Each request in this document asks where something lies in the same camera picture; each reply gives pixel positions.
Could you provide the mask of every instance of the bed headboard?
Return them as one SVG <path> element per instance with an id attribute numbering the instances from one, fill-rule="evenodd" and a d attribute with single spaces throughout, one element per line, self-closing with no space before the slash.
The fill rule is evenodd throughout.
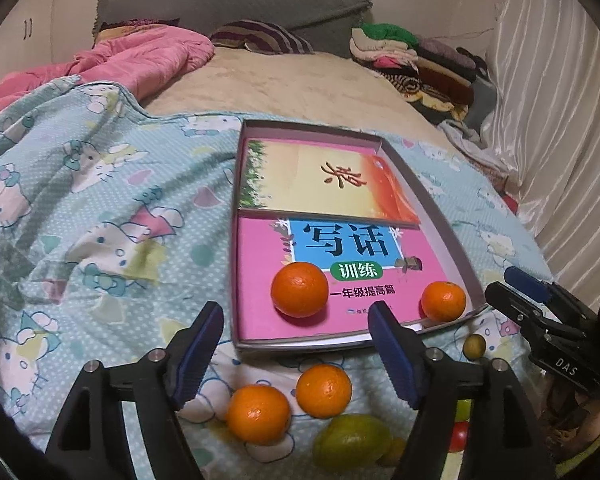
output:
<path id="1" fill-rule="evenodd" d="M 371 5 L 371 0 L 98 0 L 94 30 L 102 22 L 179 18 L 180 27 L 208 36 L 225 23 L 247 18 L 281 25 L 316 51 L 350 57 L 351 27 Z"/>

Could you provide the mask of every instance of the green oval label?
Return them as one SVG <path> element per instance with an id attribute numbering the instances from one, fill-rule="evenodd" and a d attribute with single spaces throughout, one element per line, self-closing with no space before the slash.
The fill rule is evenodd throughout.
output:
<path id="1" fill-rule="evenodd" d="M 329 270 L 340 282 L 382 278 L 382 267 L 375 262 L 335 262 Z"/>

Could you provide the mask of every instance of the red tomato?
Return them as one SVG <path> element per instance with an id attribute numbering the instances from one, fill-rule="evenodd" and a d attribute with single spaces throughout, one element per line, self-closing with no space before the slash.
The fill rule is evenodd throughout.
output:
<path id="1" fill-rule="evenodd" d="M 456 422 L 454 424 L 454 431 L 451 434 L 451 444 L 449 445 L 449 453 L 464 451 L 464 446 L 466 446 L 466 433 L 468 430 L 469 423 L 467 421 Z"/>

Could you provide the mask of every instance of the tangerine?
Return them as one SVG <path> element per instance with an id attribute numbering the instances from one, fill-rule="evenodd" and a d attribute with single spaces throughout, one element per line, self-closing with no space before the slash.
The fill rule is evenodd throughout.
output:
<path id="1" fill-rule="evenodd" d="M 429 319 L 448 323 L 462 316 L 466 307 L 466 294 L 455 283 L 432 282 L 422 292 L 420 305 Z"/>
<path id="2" fill-rule="evenodd" d="M 302 410 L 315 418 L 341 414 L 351 400 L 351 380 L 333 365 L 315 365 L 296 384 L 296 400 Z"/>
<path id="3" fill-rule="evenodd" d="M 289 427 L 291 407 L 286 397 L 273 386 L 248 384 L 229 401 L 226 423 L 240 440 L 269 446 L 281 440 Z"/>
<path id="4" fill-rule="evenodd" d="M 329 299 L 329 283 L 319 267 L 294 262 L 283 267 L 271 283 L 273 305 L 291 317 L 309 317 L 320 312 Z"/>

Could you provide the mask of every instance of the green fruit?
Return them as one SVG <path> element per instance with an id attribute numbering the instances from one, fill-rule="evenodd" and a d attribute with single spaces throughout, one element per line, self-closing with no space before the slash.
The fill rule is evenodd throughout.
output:
<path id="1" fill-rule="evenodd" d="M 374 416 L 339 415 L 315 437 L 314 463 L 340 473 L 372 464 L 391 443 L 391 432 Z"/>
<path id="2" fill-rule="evenodd" d="M 377 464 L 382 467 L 396 467 L 400 463 L 404 448 L 407 446 L 407 441 L 399 436 L 394 437 L 387 452 L 382 455 Z"/>
<path id="3" fill-rule="evenodd" d="M 471 399 L 458 400 L 458 405 L 456 406 L 456 419 L 454 422 L 464 422 L 466 420 L 469 420 L 470 415 Z"/>
<path id="4" fill-rule="evenodd" d="M 462 345 L 462 353 L 469 361 L 477 361 L 487 350 L 487 341 L 480 334 L 471 334 Z"/>

